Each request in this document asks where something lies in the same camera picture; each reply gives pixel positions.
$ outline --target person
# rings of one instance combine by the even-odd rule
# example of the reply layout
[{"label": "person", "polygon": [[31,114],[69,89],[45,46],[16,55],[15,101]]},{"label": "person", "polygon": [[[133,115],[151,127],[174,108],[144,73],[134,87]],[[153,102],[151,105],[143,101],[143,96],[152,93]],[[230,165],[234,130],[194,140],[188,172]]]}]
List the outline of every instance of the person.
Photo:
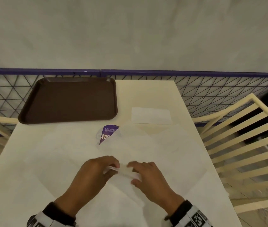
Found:
[{"label": "person", "polygon": [[[92,200],[105,186],[106,182],[117,172],[108,166],[119,168],[119,161],[113,156],[103,156],[86,161],[67,191],[49,203],[45,209],[30,217],[27,227],[62,227],[75,226],[76,214]],[[130,162],[128,167],[141,175],[141,181],[133,179],[131,184],[140,189],[146,197],[162,207],[167,216],[167,226],[176,227],[210,227],[212,226],[204,214],[188,200],[176,194],[166,182],[161,171],[154,162]]]}]

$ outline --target brown tray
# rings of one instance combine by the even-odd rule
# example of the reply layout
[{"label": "brown tray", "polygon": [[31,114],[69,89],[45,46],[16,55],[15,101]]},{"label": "brown tray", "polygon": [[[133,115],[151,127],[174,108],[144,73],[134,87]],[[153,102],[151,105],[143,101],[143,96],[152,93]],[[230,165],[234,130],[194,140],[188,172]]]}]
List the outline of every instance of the brown tray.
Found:
[{"label": "brown tray", "polygon": [[117,115],[112,78],[43,78],[18,120],[23,124],[108,120]]}]

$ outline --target table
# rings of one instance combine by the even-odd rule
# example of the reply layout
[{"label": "table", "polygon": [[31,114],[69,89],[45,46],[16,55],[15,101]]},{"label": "table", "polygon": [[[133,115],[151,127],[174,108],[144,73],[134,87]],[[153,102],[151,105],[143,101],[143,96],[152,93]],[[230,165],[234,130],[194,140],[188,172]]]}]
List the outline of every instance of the table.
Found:
[{"label": "table", "polygon": [[[174,81],[116,80],[116,91],[118,114],[114,119],[109,122],[74,122],[72,123],[72,129],[89,129],[90,132],[96,134],[102,126],[107,124],[121,126],[131,120],[132,107],[169,109],[174,123],[178,123],[184,127],[190,133],[191,137],[203,147],[204,155],[208,158],[208,163],[205,167],[208,173],[219,179]],[[148,134],[156,134],[166,129],[166,125],[140,124],[138,126]],[[26,158],[28,151],[34,148],[47,133],[53,131],[56,127],[57,124],[23,125],[19,123],[0,156],[0,179],[3,175],[9,175],[9,172],[15,171]],[[217,186],[223,188],[221,181],[218,181],[219,185]],[[38,189],[32,188],[32,193],[38,195]],[[50,195],[40,200],[36,199],[33,207],[28,207],[28,209],[31,212],[37,212],[38,210],[42,210],[52,200],[53,197]],[[228,226],[241,226],[229,198],[223,194],[220,200],[229,204],[221,214],[221,218],[228,220]]]}]

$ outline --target black wristband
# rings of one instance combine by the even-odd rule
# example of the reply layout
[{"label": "black wristband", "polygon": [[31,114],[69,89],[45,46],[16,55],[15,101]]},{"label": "black wristband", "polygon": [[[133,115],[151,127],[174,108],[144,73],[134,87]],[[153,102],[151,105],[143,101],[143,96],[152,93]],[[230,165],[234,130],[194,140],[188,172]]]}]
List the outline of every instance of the black wristband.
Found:
[{"label": "black wristband", "polygon": [[63,211],[61,211],[54,202],[49,203],[45,209],[43,210],[43,213],[47,215],[49,218],[58,221],[62,223],[63,225],[70,225],[75,226],[75,218],[69,216],[68,214],[65,214]]},{"label": "black wristband", "polygon": [[185,200],[181,203],[178,209],[169,217],[170,222],[173,226],[176,226],[179,221],[187,214],[187,212],[192,208],[192,204]]}]

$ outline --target hand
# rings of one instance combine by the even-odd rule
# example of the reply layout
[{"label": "hand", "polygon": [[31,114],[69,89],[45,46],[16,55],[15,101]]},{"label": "hand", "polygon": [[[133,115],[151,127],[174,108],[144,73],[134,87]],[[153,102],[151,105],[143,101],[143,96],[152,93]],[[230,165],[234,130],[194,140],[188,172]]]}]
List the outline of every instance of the hand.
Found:
[{"label": "hand", "polygon": [[92,200],[105,186],[106,182],[117,172],[109,170],[103,173],[107,166],[119,168],[119,161],[113,156],[103,156],[86,161],[76,174],[67,191],[54,203],[64,213],[75,217],[78,211]]},{"label": "hand", "polygon": [[184,202],[184,198],[170,188],[154,162],[130,162],[128,167],[133,167],[133,171],[138,172],[142,179],[133,179],[131,184],[140,189],[151,202],[162,207],[168,215],[172,215]]}]

